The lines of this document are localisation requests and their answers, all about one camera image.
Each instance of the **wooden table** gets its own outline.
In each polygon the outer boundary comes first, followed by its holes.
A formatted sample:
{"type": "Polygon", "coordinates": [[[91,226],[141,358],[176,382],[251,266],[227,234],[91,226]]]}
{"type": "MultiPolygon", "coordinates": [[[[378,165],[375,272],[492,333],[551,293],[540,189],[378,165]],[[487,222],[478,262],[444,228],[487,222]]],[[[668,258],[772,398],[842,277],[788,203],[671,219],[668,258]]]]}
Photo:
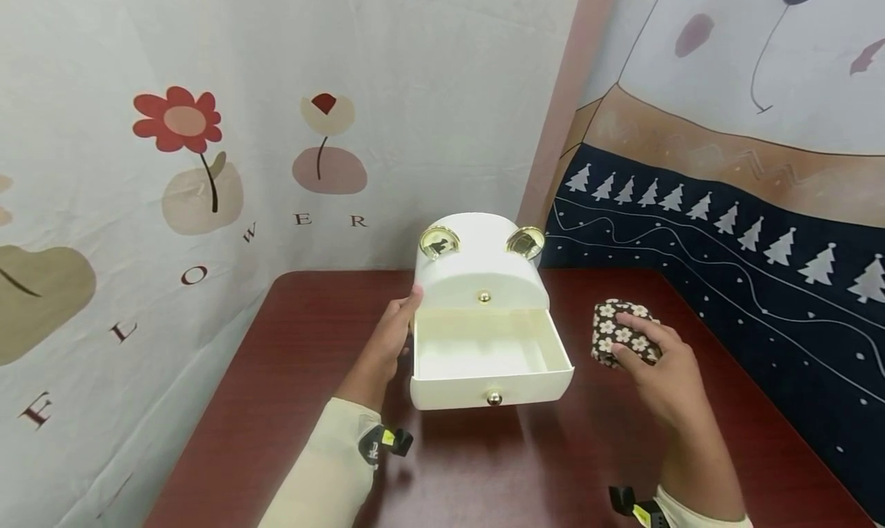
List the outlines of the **wooden table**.
{"type": "MultiPolygon", "coordinates": [[[[560,401],[497,410],[414,410],[409,363],[383,417],[415,436],[387,457],[356,526],[636,527],[607,486],[652,495],[661,434],[622,372],[589,353],[595,303],[644,304],[697,354],[760,528],[869,527],[854,499],[710,334],[650,271],[546,271],[552,316],[575,365],[560,401]]],[[[146,526],[252,528],[316,418],[411,272],[298,272],[277,279],[146,526]]],[[[292,527],[297,527],[293,519],[292,527]]]]}

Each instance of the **gold bear ear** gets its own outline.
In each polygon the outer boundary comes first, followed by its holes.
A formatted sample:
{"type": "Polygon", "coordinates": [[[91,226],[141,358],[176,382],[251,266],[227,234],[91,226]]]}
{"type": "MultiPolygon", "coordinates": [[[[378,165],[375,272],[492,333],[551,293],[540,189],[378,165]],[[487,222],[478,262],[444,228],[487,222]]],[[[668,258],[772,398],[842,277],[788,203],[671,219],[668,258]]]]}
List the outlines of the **gold bear ear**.
{"type": "Polygon", "coordinates": [[[461,239],[450,227],[437,224],[421,234],[418,247],[427,259],[436,261],[440,255],[458,251],[461,248],[461,239]]]}
{"type": "Polygon", "coordinates": [[[521,227],[507,238],[505,249],[525,259],[535,259],[544,248],[544,233],[534,226],[521,227]]]}

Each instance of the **fabric backdrop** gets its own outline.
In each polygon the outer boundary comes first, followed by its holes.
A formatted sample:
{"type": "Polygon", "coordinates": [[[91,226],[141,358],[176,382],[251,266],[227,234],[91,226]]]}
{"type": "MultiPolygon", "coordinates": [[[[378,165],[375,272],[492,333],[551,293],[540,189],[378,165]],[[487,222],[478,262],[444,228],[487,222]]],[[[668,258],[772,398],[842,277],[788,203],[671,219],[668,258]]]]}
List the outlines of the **fabric backdrop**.
{"type": "Polygon", "coordinates": [[[140,526],[281,273],[514,218],[577,2],[0,0],[2,526],[140,526]]]}
{"type": "Polygon", "coordinates": [[[542,262],[662,272],[880,523],[884,26],[878,0],[618,0],[542,262]]]}

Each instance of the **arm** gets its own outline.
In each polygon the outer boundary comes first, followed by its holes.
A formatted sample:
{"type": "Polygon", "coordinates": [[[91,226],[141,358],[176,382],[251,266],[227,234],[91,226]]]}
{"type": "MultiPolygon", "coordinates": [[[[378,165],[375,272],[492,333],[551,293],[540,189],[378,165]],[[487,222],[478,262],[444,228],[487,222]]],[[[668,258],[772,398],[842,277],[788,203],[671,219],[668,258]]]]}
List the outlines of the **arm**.
{"type": "Polygon", "coordinates": [[[258,528],[350,528],[372,489],[374,468],[360,454],[360,440],[382,418],[386,386],[396,374],[397,358],[420,305],[413,288],[394,300],[324,408],[295,466],[258,524],[258,528]]]}
{"type": "Polygon", "coordinates": [[[751,526],[691,347],[669,326],[629,314],[619,314],[618,322],[644,332],[663,352],[650,366],[629,348],[612,346],[618,363],[633,376],[642,400],[668,433],[656,500],[671,526],[751,526]]]}

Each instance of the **white tree print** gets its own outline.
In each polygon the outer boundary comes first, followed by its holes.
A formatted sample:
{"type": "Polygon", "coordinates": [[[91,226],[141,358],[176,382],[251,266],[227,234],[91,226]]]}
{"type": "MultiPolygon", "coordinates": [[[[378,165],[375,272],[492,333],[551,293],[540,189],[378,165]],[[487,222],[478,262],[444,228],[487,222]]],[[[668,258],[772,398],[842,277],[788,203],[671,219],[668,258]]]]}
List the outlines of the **white tree print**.
{"type": "Polygon", "coordinates": [[[627,180],[627,184],[624,185],[621,193],[618,194],[616,198],[614,198],[614,201],[617,201],[618,205],[622,205],[624,203],[630,203],[631,201],[633,201],[630,197],[633,197],[633,177],[630,177],[630,179],[627,180]]]}
{"type": "Polygon", "coordinates": [[[707,192],[707,195],[701,198],[698,203],[694,204],[694,207],[691,208],[691,211],[687,213],[690,218],[693,219],[704,219],[707,220],[707,212],[710,210],[710,192],[707,192]]]}
{"type": "Polygon", "coordinates": [[[584,165],[571,180],[565,183],[569,191],[587,191],[587,179],[590,177],[590,164],[584,165]]]}
{"type": "Polygon", "coordinates": [[[714,226],[718,228],[718,233],[728,232],[734,234],[734,223],[738,220],[738,202],[724,213],[720,220],[715,221],[714,226]]]}
{"type": "Polygon", "coordinates": [[[787,260],[787,255],[791,254],[791,249],[793,247],[793,232],[796,229],[792,227],[790,231],[788,231],[784,236],[778,238],[778,241],[771,244],[767,250],[764,251],[765,256],[768,257],[768,264],[774,265],[775,262],[779,262],[781,265],[790,266],[790,261],[787,260]]]}
{"type": "Polygon", "coordinates": [[[828,285],[828,287],[833,285],[829,281],[829,276],[833,273],[833,261],[835,260],[833,249],[835,249],[835,244],[832,242],[827,244],[827,249],[822,250],[813,260],[808,261],[805,264],[805,268],[800,268],[799,274],[805,276],[806,284],[820,282],[821,284],[828,285]]]}
{"type": "Polygon", "coordinates": [[[867,266],[866,270],[863,270],[862,275],[854,279],[855,285],[848,289],[852,294],[860,296],[857,300],[861,303],[866,303],[867,300],[885,303],[885,294],[883,294],[885,270],[880,262],[881,258],[883,258],[882,254],[875,254],[873,262],[867,266]]]}
{"type": "Polygon", "coordinates": [[[671,191],[668,196],[663,198],[660,202],[660,206],[664,208],[665,211],[681,211],[679,206],[682,205],[682,184],[676,186],[676,189],[671,191]]]}
{"type": "Polygon", "coordinates": [[[639,205],[645,207],[647,205],[654,205],[658,203],[658,179],[655,178],[651,183],[651,186],[648,186],[648,190],[645,191],[645,194],[642,195],[642,199],[639,201],[639,205]]]}
{"type": "Polygon", "coordinates": [[[612,184],[614,184],[614,176],[616,174],[617,173],[611,173],[609,178],[606,178],[605,182],[593,192],[593,197],[596,198],[596,201],[608,200],[609,192],[612,191],[612,184]]]}
{"type": "Polygon", "coordinates": [[[759,241],[759,232],[762,232],[763,219],[764,216],[761,216],[758,221],[755,221],[755,223],[750,226],[749,231],[744,232],[744,236],[737,239],[737,241],[741,242],[741,249],[756,251],[756,243],[759,241]]]}

